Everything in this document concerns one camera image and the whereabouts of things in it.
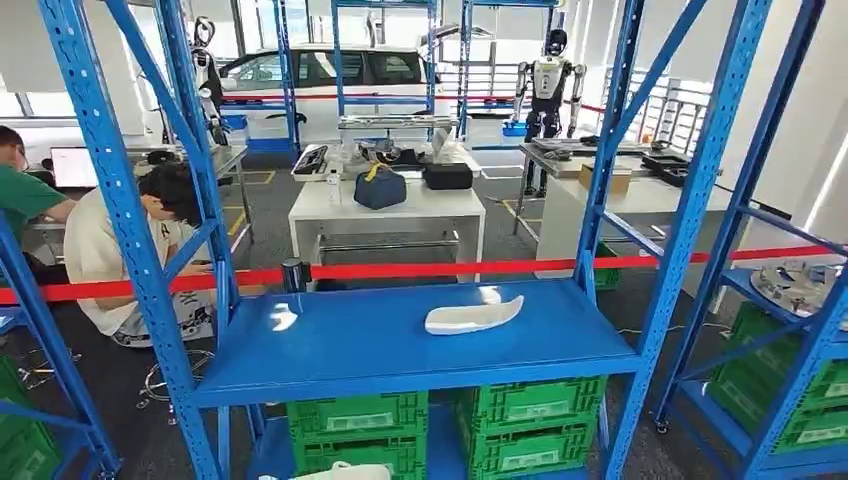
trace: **red barrier tape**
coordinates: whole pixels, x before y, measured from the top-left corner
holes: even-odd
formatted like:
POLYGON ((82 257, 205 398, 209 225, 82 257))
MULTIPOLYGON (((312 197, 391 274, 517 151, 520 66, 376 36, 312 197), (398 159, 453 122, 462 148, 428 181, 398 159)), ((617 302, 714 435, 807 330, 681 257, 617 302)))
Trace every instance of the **red barrier tape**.
MULTIPOLYGON (((392 97, 400 97, 400 98, 409 98, 414 95, 371 95, 369 93, 350 93, 345 94, 346 97, 374 97, 374 98, 392 98, 392 97)), ((282 95, 225 95, 225 102, 238 102, 238 101, 264 101, 264 100, 283 100, 282 95)), ((296 95, 295 100, 335 100, 338 98, 338 95, 332 93, 320 94, 320 95, 296 95)), ((436 95, 436 100, 457 100, 459 99, 458 95, 436 95)), ((502 100, 502 101, 512 101, 515 97, 499 97, 496 95, 469 95, 469 101, 480 101, 480 100, 502 100)), ((566 105, 570 105, 571 102, 568 100, 563 100, 563 103, 566 105)), ((582 108, 586 110, 604 113, 604 109, 600 107, 595 107, 592 105, 583 105, 582 108)))
MULTIPOLYGON (((804 247, 766 248, 759 250, 738 250, 733 252, 733 260, 757 260, 781 257, 806 257, 832 253, 824 247, 816 245, 804 247)), ((691 263, 704 263, 709 258, 707 253, 695 253, 691 263)), ((609 257, 596 258, 595 268, 652 268, 657 265, 653 257, 609 257)), ((531 273, 552 270, 568 270, 574 268, 573 258, 562 260, 498 260, 480 263, 401 263, 385 265, 314 265, 312 277, 320 279, 354 279, 354 278, 413 278, 413 277, 442 277, 469 274, 508 274, 531 273)), ((246 285, 269 285, 282 283, 280 269, 244 270, 236 272, 236 283, 246 285)), ((190 290, 205 290, 215 288, 215 277, 212 275, 191 275, 178 277, 171 282, 171 293, 190 290)), ((133 295, 132 284, 129 281, 78 283, 72 285, 49 285, 41 288, 42 295, 47 301, 67 301, 80 298, 107 298, 133 295)), ((11 288, 0 288, 0 304, 11 305, 17 302, 11 288)))

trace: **white robot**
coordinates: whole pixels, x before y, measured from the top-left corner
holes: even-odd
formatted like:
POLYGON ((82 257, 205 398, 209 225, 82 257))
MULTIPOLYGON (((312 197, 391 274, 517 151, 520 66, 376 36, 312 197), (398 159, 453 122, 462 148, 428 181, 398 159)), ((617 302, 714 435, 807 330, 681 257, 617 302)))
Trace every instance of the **white robot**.
POLYGON ((218 145, 227 145, 227 129, 221 119, 224 90, 215 67, 215 57, 207 49, 214 36, 215 24, 207 17, 197 17, 191 42, 195 86, 212 141, 218 145))
MULTIPOLYGON (((585 65, 574 65, 563 57, 560 57, 568 43, 568 35, 565 31, 551 30, 545 55, 535 62, 528 64, 521 62, 518 66, 518 82, 515 85, 515 101, 511 122, 518 123, 521 116, 521 104, 524 102, 524 94, 527 92, 529 83, 527 74, 532 72, 533 98, 530 101, 530 113, 527 115, 527 134, 525 142, 530 142, 538 137, 544 125, 544 138, 554 138, 562 131, 559 121, 559 109, 562 106, 562 94, 565 88, 565 80, 574 74, 574 88, 571 93, 571 118, 568 122, 566 136, 571 138, 577 129, 577 116, 580 113, 583 96, 583 79, 586 75, 585 65)), ((535 165, 530 162, 527 172, 525 196, 535 195, 543 198, 547 193, 548 174, 542 171, 539 176, 539 189, 533 186, 535 165)))

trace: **man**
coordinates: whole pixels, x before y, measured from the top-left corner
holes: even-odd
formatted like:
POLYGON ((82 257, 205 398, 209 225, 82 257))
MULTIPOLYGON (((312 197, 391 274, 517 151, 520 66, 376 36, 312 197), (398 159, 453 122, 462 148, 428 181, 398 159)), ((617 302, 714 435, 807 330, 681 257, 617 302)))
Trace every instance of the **man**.
MULTIPOLYGON (((178 222, 197 227, 200 209, 191 172, 184 164, 157 165, 138 181, 141 205, 156 253, 162 265, 178 250, 178 222)), ((68 218, 65 231, 65 266, 72 283, 127 280, 124 262, 112 221, 100 189, 87 193, 68 218)), ((210 265, 190 264, 181 275, 208 272, 210 265)), ((152 345, 135 297, 79 300, 82 310, 104 335, 120 345, 143 348, 152 345)), ((174 309, 183 340, 212 336, 214 294, 183 292, 174 296, 174 309)))
MULTIPOLYGON (((26 223, 39 215, 65 223, 75 202, 50 188, 38 178, 23 172, 27 167, 24 141, 18 132, 0 125, 0 210, 12 233, 21 241, 26 223)), ((67 283, 62 265, 44 265, 25 254, 36 282, 39 284, 67 283)), ((0 284, 5 279, 0 273, 0 284)))

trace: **yellow handle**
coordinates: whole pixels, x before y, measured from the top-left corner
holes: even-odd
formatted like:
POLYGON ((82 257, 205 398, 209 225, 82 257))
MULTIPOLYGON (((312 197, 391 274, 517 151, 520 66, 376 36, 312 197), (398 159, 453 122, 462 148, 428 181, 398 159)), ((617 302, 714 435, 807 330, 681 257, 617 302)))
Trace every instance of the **yellow handle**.
POLYGON ((365 176, 365 181, 370 182, 371 180, 374 180, 374 177, 377 176, 377 170, 380 167, 388 168, 389 170, 391 170, 391 167, 389 167, 385 163, 377 162, 377 163, 375 163, 374 165, 371 166, 371 170, 368 172, 368 175, 365 176))

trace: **laptop screen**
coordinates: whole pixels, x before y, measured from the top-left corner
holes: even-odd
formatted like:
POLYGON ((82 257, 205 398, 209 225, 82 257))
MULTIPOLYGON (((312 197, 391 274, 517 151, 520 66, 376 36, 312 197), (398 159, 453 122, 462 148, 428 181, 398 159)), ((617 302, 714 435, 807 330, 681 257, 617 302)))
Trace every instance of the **laptop screen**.
POLYGON ((58 188, 95 188, 97 174, 85 147, 51 148, 53 175, 58 188))

